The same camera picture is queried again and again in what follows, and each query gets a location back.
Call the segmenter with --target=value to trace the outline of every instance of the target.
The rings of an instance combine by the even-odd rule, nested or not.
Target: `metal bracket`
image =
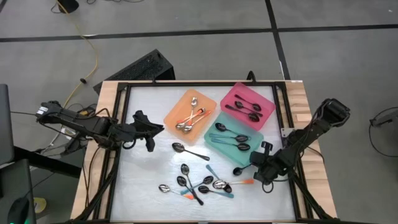
[[[280,134],[282,135],[283,138],[286,138],[291,134],[292,131],[295,131],[295,128],[281,128],[280,129]]]

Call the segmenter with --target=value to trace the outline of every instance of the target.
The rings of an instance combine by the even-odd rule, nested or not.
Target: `white table surface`
[[[190,88],[217,102],[216,111],[208,123],[208,126],[211,125],[221,112],[220,101],[231,86],[133,87],[126,122],[134,122],[132,115],[137,110],[142,110],[151,122],[163,124],[167,113]],[[270,86],[250,86],[250,88],[274,102]],[[232,174],[237,164],[206,145],[203,136],[207,129],[208,127],[204,129],[194,146],[184,145],[190,151],[209,156],[209,162],[187,152],[180,154],[174,152],[172,143],[183,142],[167,129],[154,138],[156,147],[153,152],[147,152],[145,141],[137,141],[135,147],[130,150],[122,149],[111,221],[295,220],[288,182],[275,182],[271,194],[265,194],[261,189],[261,183],[257,180],[253,185],[232,185],[234,199],[213,193],[204,195],[196,190],[198,196],[204,201],[204,206],[200,206],[196,200],[189,200],[173,193],[166,194],[158,189],[160,184],[167,184],[176,191],[184,189],[176,181],[177,176],[182,175],[180,171],[182,163],[190,167],[193,185],[211,175],[205,168],[207,164],[220,178],[228,182],[253,177],[253,173],[257,171],[254,166],[245,169],[239,177]],[[274,145],[273,152],[282,147],[278,129],[275,111],[260,130],[260,133],[264,135],[264,140]]]

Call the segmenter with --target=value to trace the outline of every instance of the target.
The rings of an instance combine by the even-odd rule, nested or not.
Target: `yellow object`
[[[39,214],[44,211],[47,206],[47,201],[44,198],[34,197],[35,213]]]
[[[86,38],[83,36],[83,34],[81,34],[81,31],[79,29],[79,26],[75,23],[75,21],[73,21],[72,17],[70,17],[69,12],[63,7],[63,5],[58,1],[57,4],[62,8],[62,10],[68,15],[68,17],[70,18],[70,20],[72,21],[73,25],[75,25],[77,32],[79,33],[79,36],[84,39],[85,41],[88,42],[88,44],[91,46],[91,48],[94,50],[94,54],[95,54],[95,66],[92,69],[92,71],[85,77],[89,78],[90,76],[92,76],[92,74],[94,74],[95,70],[98,68],[98,54],[97,54],[97,50],[95,49],[94,45]],[[67,104],[69,103],[70,99],[72,98],[73,94],[75,94],[76,90],[80,87],[81,83],[79,83],[75,89],[72,91],[72,93],[68,96],[67,100],[65,101],[65,104],[63,105],[63,107],[66,107]]]

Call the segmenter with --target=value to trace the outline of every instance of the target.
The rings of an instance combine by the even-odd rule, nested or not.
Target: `black spoon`
[[[234,134],[236,134],[236,135],[243,135],[243,134],[234,132],[234,131],[232,131],[232,130],[229,130],[228,128],[226,128],[225,125],[223,125],[223,124],[221,124],[221,123],[216,123],[215,125],[216,125],[216,129],[219,130],[219,131],[222,131],[222,132],[224,132],[224,131],[231,131],[232,133],[234,133]]]
[[[209,160],[210,160],[210,158],[209,158],[208,156],[199,155],[199,154],[196,154],[196,153],[194,153],[194,152],[191,152],[191,151],[186,150],[186,149],[184,148],[184,145],[181,144],[181,143],[175,142],[175,143],[172,144],[172,147],[173,147],[174,151],[176,151],[176,152],[178,152],[178,153],[181,153],[181,152],[184,152],[184,151],[185,151],[185,152],[189,152],[190,154],[193,154],[193,155],[195,155],[195,156],[201,157],[202,159],[204,159],[204,160],[206,160],[206,161],[209,161]]]
[[[179,186],[186,187],[193,194],[193,196],[196,198],[196,200],[199,202],[199,204],[200,205],[204,205],[203,201],[198,198],[198,196],[195,193],[195,191],[193,191],[193,190],[191,191],[189,189],[189,187],[187,186],[187,180],[184,177],[178,176],[177,177],[177,183],[179,184]]]
[[[243,101],[245,101],[245,102],[247,102],[247,103],[250,103],[250,102],[248,102],[247,100],[245,100],[244,98],[242,98],[241,96],[239,96],[238,94],[235,94],[235,97],[238,98],[238,99],[240,99],[240,100],[243,100]],[[260,107],[260,105],[258,105],[257,103],[250,103],[250,104],[253,105],[253,109],[254,109],[255,111],[261,111],[261,107]]]
[[[200,186],[198,190],[200,193],[203,193],[203,194],[207,194],[208,192],[213,192],[213,193],[225,196],[225,197],[234,198],[233,194],[223,193],[223,192],[215,192],[215,191],[210,190],[207,186]]]
[[[188,176],[188,174],[189,174],[189,166],[186,165],[186,164],[181,164],[181,172],[182,172],[183,175],[186,175],[186,176],[187,176],[189,186],[190,186],[191,189],[192,189],[191,192],[192,192],[193,196],[194,196],[194,197],[198,200],[198,202],[200,203],[201,200],[198,198],[197,193],[196,193],[195,190],[192,188],[191,180],[189,179],[189,176]]]
[[[219,140],[217,138],[212,138],[211,141],[215,142],[215,143],[229,144],[231,146],[236,146],[240,151],[247,151],[247,150],[250,149],[250,145],[248,145],[246,143],[232,144],[232,143],[224,142],[224,141]]]
[[[201,184],[211,184],[213,180],[214,180],[213,176],[207,176],[207,177],[205,177],[203,179],[202,182],[200,182],[200,184],[196,184],[191,189],[195,189],[195,188],[199,187]],[[182,190],[180,193],[181,193],[181,195],[185,195],[186,193],[188,193],[188,191],[187,190]]]
[[[262,113],[255,112],[254,110],[251,110],[251,109],[245,107],[245,106],[243,105],[243,103],[240,102],[240,101],[235,101],[235,106],[236,106],[237,108],[239,108],[239,109],[242,109],[242,108],[247,109],[247,110],[249,110],[249,111],[251,111],[251,112],[253,112],[253,113],[256,113],[258,116],[262,117]]]
[[[234,108],[231,105],[225,105],[225,108],[233,110],[233,111],[237,111],[237,112],[240,112],[240,113],[247,114],[249,116],[249,119],[251,121],[253,121],[253,122],[259,122],[260,121],[260,118],[258,117],[258,115],[256,113],[253,113],[253,112],[252,113],[246,113],[246,112],[243,112],[241,110],[238,110],[238,109]]]
[[[245,141],[249,140],[249,137],[247,137],[243,134],[239,134],[235,137],[232,137],[232,136],[224,136],[221,134],[210,133],[209,137],[211,137],[211,138],[231,138],[231,139],[235,139],[237,142],[245,142]]]
[[[247,165],[247,166],[245,166],[245,167],[243,167],[243,168],[237,167],[237,168],[235,168],[235,169],[232,171],[232,173],[233,173],[234,175],[241,175],[243,169],[248,168],[249,166],[251,166],[251,164],[249,164],[249,165]]]

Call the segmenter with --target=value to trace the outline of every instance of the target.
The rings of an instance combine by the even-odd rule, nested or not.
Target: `spoon with orange handle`
[[[160,190],[161,192],[164,192],[164,193],[173,192],[173,193],[175,193],[175,194],[178,194],[179,196],[184,196],[184,197],[186,197],[186,198],[188,198],[188,199],[190,199],[190,200],[193,200],[193,195],[190,195],[190,194],[181,195],[180,193],[178,193],[178,192],[176,192],[176,191],[170,189],[170,187],[169,187],[168,185],[165,185],[165,184],[160,184],[160,185],[159,185],[159,190]]]

